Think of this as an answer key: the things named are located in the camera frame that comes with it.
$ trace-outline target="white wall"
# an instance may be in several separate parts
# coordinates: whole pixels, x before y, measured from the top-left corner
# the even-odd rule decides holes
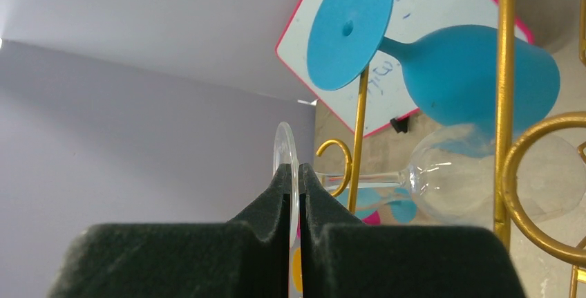
[[[102,222],[224,221],[269,184],[280,121],[314,107],[16,43],[0,50],[0,297],[44,297]]]

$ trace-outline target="whiteboard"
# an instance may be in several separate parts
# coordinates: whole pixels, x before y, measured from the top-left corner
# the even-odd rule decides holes
[[[322,0],[300,0],[283,31],[275,51],[278,58],[354,133],[359,78],[337,91],[323,91],[310,80],[307,51],[310,30]],[[385,36],[414,42],[447,26],[477,24],[496,28],[496,0],[395,0]],[[533,42],[531,33],[519,21],[516,36]],[[399,62],[377,52],[370,63],[364,135],[386,128],[393,118],[402,119],[417,111],[407,93]]]

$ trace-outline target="wine glass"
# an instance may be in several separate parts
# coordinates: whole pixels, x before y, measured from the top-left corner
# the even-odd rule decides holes
[[[491,228],[493,150],[494,141],[474,124],[441,128],[415,147],[407,168],[360,175],[358,199],[367,196],[362,210],[411,198],[423,213],[440,223]],[[318,175],[328,191],[335,190],[342,178],[340,174]],[[368,184],[378,185],[373,188]],[[576,148],[548,135],[523,158],[518,186],[521,203],[533,221],[556,218],[582,200],[586,167]]]
[[[277,129],[273,146],[273,175],[279,165],[291,165],[291,219],[289,228],[289,297],[303,296],[303,282],[301,278],[301,240],[297,235],[299,228],[299,161],[295,139],[291,127],[281,122]]]
[[[323,0],[308,40],[307,67],[320,89],[340,89],[377,50],[399,60],[413,102],[444,125],[474,123],[495,131],[497,30],[481,25],[436,30],[411,44],[385,37],[393,0]],[[560,73],[545,50],[515,40],[514,131],[542,120],[560,90]]]

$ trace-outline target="gold metal rack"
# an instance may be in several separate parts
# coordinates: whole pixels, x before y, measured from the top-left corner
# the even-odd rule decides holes
[[[586,283],[586,238],[577,247],[557,241],[529,219],[517,195],[517,170],[522,157],[530,146],[548,133],[573,127],[586,127],[586,111],[564,113],[547,118],[529,128],[514,143],[512,142],[513,106],[515,87],[515,4],[516,0],[499,0],[498,18],[498,75],[497,108],[495,132],[495,173],[494,173],[494,233],[507,250],[511,244],[511,219],[519,230],[540,249],[561,261],[573,265],[570,297],[576,296],[577,282]],[[586,0],[580,5],[579,57],[586,66]],[[360,76],[359,97],[354,137],[354,160],[350,150],[341,140],[324,142],[317,151],[320,156],[326,148],[338,145],[344,153],[346,168],[340,186],[332,194],[338,196],[350,181],[348,209],[354,214],[358,192],[364,118],[366,114],[366,94],[368,86],[368,66]],[[586,142],[578,151],[586,163],[584,150]]]

